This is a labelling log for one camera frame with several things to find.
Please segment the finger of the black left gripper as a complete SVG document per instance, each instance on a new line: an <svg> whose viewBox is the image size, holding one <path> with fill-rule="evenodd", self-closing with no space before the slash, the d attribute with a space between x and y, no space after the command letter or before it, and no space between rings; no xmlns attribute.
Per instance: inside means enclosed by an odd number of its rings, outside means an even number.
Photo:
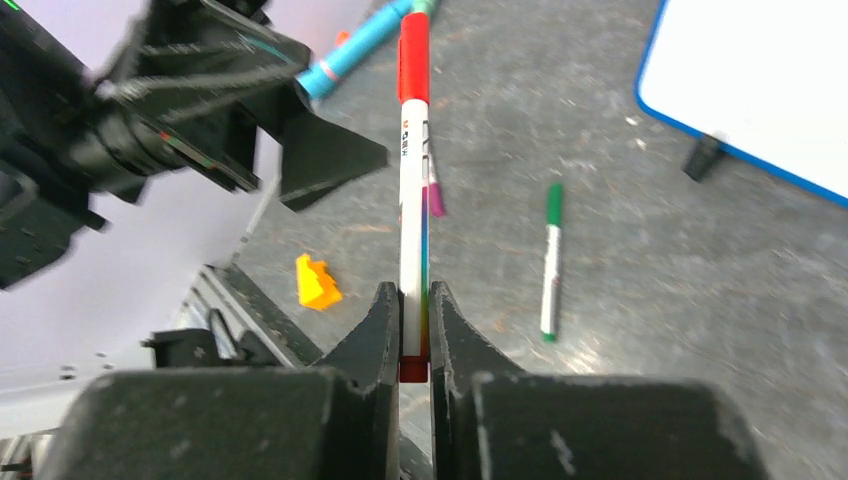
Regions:
<svg viewBox="0 0 848 480"><path fill-rule="evenodd" d="M265 27L139 26L99 96L123 106L226 106L290 84L311 57L305 44Z"/></svg>
<svg viewBox="0 0 848 480"><path fill-rule="evenodd" d="M259 132L268 134L282 148L278 199L295 212L389 164L385 146L318 116L295 80L241 99L233 113L236 164L252 174Z"/></svg>

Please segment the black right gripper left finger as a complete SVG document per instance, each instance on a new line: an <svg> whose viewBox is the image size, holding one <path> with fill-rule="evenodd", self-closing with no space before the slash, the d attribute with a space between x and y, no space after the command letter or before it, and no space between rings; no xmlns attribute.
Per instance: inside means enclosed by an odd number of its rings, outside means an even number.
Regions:
<svg viewBox="0 0 848 480"><path fill-rule="evenodd" d="M43 479L396 479L400 300L307 368L124 371L94 380L52 440Z"/></svg>

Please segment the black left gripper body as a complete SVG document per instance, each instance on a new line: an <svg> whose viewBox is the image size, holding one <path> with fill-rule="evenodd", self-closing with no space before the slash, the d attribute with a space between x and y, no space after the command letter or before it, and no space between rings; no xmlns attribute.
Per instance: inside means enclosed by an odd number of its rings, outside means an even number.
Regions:
<svg viewBox="0 0 848 480"><path fill-rule="evenodd" d="M262 1L151 1L132 25L169 31L179 26L265 27ZM101 76L98 85L107 84ZM190 168L221 188L254 191L259 179L233 159L230 124L238 102L226 106L123 106L100 100L85 133L68 147L91 189L112 193L126 202L137 200L147 178Z"/></svg>

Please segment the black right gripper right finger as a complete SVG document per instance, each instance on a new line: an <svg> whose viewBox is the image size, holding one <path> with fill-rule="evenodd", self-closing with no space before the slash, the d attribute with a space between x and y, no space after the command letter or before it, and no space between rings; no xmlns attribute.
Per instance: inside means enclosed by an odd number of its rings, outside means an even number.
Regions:
<svg viewBox="0 0 848 480"><path fill-rule="evenodd" d="M765 479L718 387L680 378L532 374L482 336L444 282L429 294L438 479Z"/></svg>

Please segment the large red rainbow marker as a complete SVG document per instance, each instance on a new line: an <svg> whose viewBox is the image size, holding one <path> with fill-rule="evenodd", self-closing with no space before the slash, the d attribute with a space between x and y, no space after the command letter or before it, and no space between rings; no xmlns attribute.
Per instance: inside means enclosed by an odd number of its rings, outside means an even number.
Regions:
<svg viewBox="0 0 848 480"><path fill-rule="evenodd" d="M426 296L429 261L427 230L425 141L429 138L429 27L427 14L406 15L398 45L398 98L400 102L401 207L399 291L402 296L402 339L399 380L428 380Z"/></svg>

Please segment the blue framed whiteboard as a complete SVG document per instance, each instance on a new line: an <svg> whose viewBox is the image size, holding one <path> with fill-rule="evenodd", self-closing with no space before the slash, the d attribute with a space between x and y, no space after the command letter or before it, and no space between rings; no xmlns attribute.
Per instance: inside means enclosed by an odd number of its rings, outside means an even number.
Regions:
<svg viewBox="0 0 848 480"><path fill-rule="evenodd" d="M634 84L648 115L847 202L847 5L663 1Z"/></svg>

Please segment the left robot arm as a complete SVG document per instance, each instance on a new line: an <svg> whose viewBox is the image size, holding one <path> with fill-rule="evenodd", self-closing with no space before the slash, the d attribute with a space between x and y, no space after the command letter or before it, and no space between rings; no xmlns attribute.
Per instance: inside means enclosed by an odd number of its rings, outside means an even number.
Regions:
<svg viewBox="0 0 848 480"><path fill-rule="evenodd" d="M257 138L282 149L280 201L303 210L387 165L388 150L317 116L311 60L260 1L152 1L109 67L84 64L20 6L1 8L1 285L55 263L106 220L94 193L136 203L149 178L191 169L256 191Z"/></svg>

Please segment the black whiteboard foot left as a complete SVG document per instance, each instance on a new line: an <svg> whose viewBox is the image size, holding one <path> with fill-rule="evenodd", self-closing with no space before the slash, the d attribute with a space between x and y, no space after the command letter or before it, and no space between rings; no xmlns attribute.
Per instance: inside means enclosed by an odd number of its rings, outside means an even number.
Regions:
<svg viewBox="0 0 848 480"><path fill-rule="evenodd" d="M726 156L722 142L710 135L697 140L681 170L693 181L703 181L710 171Z"/></svg>

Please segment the large blue toy marker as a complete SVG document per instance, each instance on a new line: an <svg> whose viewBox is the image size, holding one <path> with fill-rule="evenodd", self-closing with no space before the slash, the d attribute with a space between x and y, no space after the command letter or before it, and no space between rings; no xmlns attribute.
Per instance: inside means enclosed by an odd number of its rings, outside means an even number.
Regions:
<svg viewBox="0 0 848 480"><path fill-rule="evenodd" d="M412 5L410 0L388 2L334 50L299 74L297 80L308 97L320 100L328 96L345 75L398 31Z"/></svg>

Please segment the orange toy piece left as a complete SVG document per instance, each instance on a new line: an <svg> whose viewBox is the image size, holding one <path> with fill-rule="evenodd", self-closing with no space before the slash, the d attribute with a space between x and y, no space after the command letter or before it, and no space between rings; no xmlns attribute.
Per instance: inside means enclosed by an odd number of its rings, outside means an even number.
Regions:
<svg viewBox="0 0 848 480"><path fill-rule="evenodd" d="M335 45L342 46L350 37L350 33L348 31L340 31L335 38Z"/></svg>

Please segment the purple cap marker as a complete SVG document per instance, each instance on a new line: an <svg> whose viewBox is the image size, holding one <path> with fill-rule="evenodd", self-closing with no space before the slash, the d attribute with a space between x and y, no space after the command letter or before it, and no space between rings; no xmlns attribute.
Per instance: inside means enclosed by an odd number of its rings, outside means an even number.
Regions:
<svg viewBox="0 0 848 480"><path fill-rule="evenodd" d="M435 217L444 216L446 212L433 155L428 157L427 193L431 214Z"/></svg>

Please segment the yellow toy block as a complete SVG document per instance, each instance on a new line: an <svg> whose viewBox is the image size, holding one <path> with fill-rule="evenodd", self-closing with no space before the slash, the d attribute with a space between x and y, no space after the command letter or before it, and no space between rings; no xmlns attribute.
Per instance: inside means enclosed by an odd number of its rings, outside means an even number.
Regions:
<svg viewBox="0 0 848 480"><path fill-rule="evenodd" d="M301 306L324 311L343 299L325 261L314 261L309 254L302 254L296 259L295 266Z"/></svg>

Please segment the large mint toy marker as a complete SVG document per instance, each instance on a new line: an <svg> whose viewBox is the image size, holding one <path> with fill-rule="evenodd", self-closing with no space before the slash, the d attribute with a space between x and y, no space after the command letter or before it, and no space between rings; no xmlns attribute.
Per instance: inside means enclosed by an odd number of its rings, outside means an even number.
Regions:
<svg viewBox="0 0 848 480"><path fill-rule="evenodd" d="M423 13L432 17L440 4L440 0L413 0L411 13Z"/></svg>

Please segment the green cap marker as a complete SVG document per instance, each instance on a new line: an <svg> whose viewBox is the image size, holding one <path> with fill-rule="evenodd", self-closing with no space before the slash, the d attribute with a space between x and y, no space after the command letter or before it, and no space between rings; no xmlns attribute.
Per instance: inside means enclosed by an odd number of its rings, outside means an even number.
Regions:
<svg viewBox="0 0 848 480"><path fill-rule="evenodd" d="M563 197L562 184L555 183L549 187L546 202L547 239L540 311L540 331L546 342L556 340Z"/></svg>

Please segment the aluminium rail frame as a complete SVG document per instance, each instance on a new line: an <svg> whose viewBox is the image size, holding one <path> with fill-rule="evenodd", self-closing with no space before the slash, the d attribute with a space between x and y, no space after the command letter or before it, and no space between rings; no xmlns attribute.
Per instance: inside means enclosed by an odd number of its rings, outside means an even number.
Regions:
<svg viewBox="0 0 848 480"><path fill-rule="evenodd" d="M186 334L219 310L230 330L253 331L286 366L298 361L238 297L232 258L271 198L231 195L188 174L153 181L138 206L99 198L112 221L85 231L71 252L1 296L1 475L48 436L91 428L109 405L140 408L189 368L160 369L147 341Z"/></svg>

